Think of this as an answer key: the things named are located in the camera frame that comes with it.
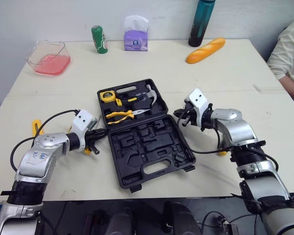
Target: person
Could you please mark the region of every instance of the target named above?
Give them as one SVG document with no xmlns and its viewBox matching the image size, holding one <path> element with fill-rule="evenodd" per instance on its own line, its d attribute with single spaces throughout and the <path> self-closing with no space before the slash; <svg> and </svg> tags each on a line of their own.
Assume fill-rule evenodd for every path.
<svg viewBox="0 0 294 235">
<path fill-rule="evenodd" d="M 279 35 L 267 64 L 294 100 L 294 22 Z"/>
</svg>

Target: white wall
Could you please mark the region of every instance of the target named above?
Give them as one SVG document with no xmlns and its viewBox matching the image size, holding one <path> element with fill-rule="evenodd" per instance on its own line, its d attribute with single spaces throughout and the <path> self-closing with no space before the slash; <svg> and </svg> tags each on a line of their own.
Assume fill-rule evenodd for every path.
<svg viewBox="0 0 294 235">
<path fill-rule="evenodd" d="M 91 41 L 95 24 L 108 40 L 122 40 L 123 20 L 132 14 L 149 19 L 151 40 L 187 39 L 197 1 L 0 0 L 0 104 L 35 41 Z M 266 59 L 293 20 L 294 0 L 217 0 L 205 38 L 249 38 Z"/>
</svg>

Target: beige shirt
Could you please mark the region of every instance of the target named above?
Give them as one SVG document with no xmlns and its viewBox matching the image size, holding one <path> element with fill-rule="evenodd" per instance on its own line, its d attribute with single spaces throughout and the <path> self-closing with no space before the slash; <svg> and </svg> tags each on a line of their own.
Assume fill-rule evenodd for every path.
<svg viewBox="0 0 294 235">
<path fill-rule="evenodd" d="M 267 64 L 277 79 L 287 75 L 294 82 L 294 22 L 279 35 Z"/>
</svg>

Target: pliers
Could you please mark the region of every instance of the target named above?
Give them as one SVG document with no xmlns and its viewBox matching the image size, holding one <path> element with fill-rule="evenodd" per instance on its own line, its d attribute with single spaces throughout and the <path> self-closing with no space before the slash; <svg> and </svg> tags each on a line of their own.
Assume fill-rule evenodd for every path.
<svg viewBox="0 0 294 235">
<path fill-rule="evenodd" d="M 108 125 L 118 124 L 128 118 L 134 119 L 135 115 L 142 114 L 142 113 L 149 111 L 149 110 L 150 109 L 139 109 L 139 110 L 135 110 L 135 111 L 128 110 L 127 112 L 113 112 L 113 113 L 107 114 L 106 119 L 110 119 L 115 116 L 125 116 L 125 117 L 121 118 L 120 120 L 108 122 Z"/>
</svg>

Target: hammer head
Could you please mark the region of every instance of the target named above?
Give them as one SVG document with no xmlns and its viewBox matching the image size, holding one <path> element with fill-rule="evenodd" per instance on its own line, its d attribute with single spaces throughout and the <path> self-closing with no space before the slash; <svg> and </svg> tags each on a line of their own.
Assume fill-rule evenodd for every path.
<svg viewBox="0 0 294 235">
<path fill-rule="evenodd" d="M 153 101 L 151 103 L 151 105 L 153 105 L 157 100 L 157 93 L 151 89 L 151 86 L 149 84 L 146 85 L 146 87 L 149 90 L 149 92 L 147 92 L 146 95 L 148 98 L 153 98 Z"/>
</svg>

